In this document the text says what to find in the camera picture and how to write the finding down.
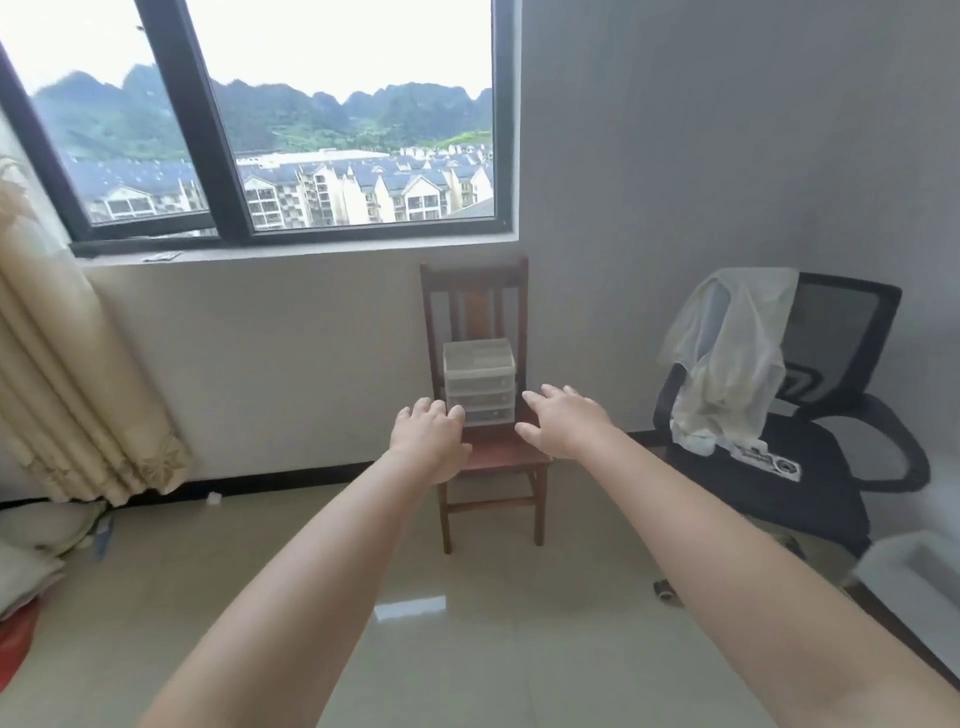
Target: black office chair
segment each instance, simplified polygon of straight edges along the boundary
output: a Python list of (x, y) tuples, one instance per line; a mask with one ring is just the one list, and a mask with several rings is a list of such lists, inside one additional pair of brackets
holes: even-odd
[[(719, 333), (729, 295), (714, 296), (708, 315), (716, 322), (708, 352)], [(686, 369), (670, 370), (654, 413), (654, 427), (667, 443), (671, 466), (740, 513), (834, 542), (860, 557), (870, 546), (870, 521), (861, 493), (918, 491), (930, 480), (930, 465), (916, 438), (867, 385), (900, 305), (900, 289), (866, 280), (801, 273), (790, 309), (782, 351), (787, 370), (779, 400), (797, 405), (792, 417), (768, 414), (760, 439), (770, 453), (801, 465), (801, 482), (734, 460), (722, 448), (703, 457), (673, 443), (670, 417), (686, 380)], [(907, 472), (892, 480), (853, 476), (836, 439), (816, 424), (823, 417), (851, 417), (886, 435), (907, 461)], [(783, 542), (798, 555), (799, 545)], [(667, 582), (655, 589), (664, 601), (675, 595)]]

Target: mountain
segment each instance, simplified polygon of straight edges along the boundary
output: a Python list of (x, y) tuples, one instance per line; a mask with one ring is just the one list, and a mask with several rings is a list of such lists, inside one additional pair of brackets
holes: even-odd
[[(474, 101), (459, 86), (389, 85), (340, 104), (286, 84), (213, 83), (234, 154), (322, 147), (393, 151), (492, 128), (492, 91)], [(185, 158), (186, 145), (155, 65), (136, 65), (121, 86), (80, 71), (34, 95), (57, 148), (80, 158)]]

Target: window sill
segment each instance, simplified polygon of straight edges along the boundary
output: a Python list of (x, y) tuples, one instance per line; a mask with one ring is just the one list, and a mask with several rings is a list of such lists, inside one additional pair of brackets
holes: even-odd
[(263, 245), (238, 248), (208, 248), (169, 251), (165, 253), (104, 254), (77, 258), (83, 268), (131, 265), (171, 265), (200, 263), (211, 260), (247, 260), (251, 258), (291, 257), (295, 255), (329, 255), (339, 253), (372, 253), (407, 249), (450, 248), (470, 245), (516, 243), (515, 231), (489, 235), (455, 235), (450, 237), (399, 238), (397, 240), (349, 241), (342, 243), (299, 243), (297, 245)]

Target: wooden chair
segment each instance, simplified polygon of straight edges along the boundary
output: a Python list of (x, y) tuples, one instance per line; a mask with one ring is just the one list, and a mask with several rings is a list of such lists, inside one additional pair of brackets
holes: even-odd
[[(426, 263), (420, 266), (434, 399), (446, 399), (443, 343), (509, 338), (516, 359), (516, 419), (518, 422), (537, 422), (536, 415), (520, 396), (527, 384), (527, 268), (526, 257), (516, 265), (497, 268), (434, 270)], [(514, 302), (511, 298), (515, 291)], [(516, 330), (508, 330), (505, 326), (505, 307), (516, 310)], [(448, 317), (434, 315), (435, 309), (440, 309), (443, 314), (444, 308)], [(445, 323), (446, 318), (449, 319), (449, 332), (437, 326), (438, 321)], [(534, 506), (534, 543), (543, 546), (547, 468), (552, 462), (551, 458), (524, 442), (514, 432), (513, 425), (466, 427), (464, 442), (473, 445), (473, 453), (461, 474), (526, 473), (533, 494), (450, 503), (447, 501), (447, 484), (442, 483), (437, 488), (437, 498), (440, 502), (444, 553), (453, 551), (450, 541), (451, 513), (524, 505)]]

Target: chair seat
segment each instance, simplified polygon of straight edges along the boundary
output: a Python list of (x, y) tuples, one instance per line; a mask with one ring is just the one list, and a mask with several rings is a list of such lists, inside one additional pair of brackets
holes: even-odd
[(665, 461), (740, 513), (832, 541), (859, 556), (870, 521), (839, 443), (816, 423), (768, 415), (769, 451), (801, 464), (799, 483), (734, 460), (717, 448), (702, 457), (671, 443)]
[[(516, 403), (516, 420), (533, 424), (537, 422), (537, 416), (520, 398)], [(464, 442), (473, 445), (464, 473), (524, 470), (553, 462), (553, 458), (517, 435), (513, 425), (466, 427)]]

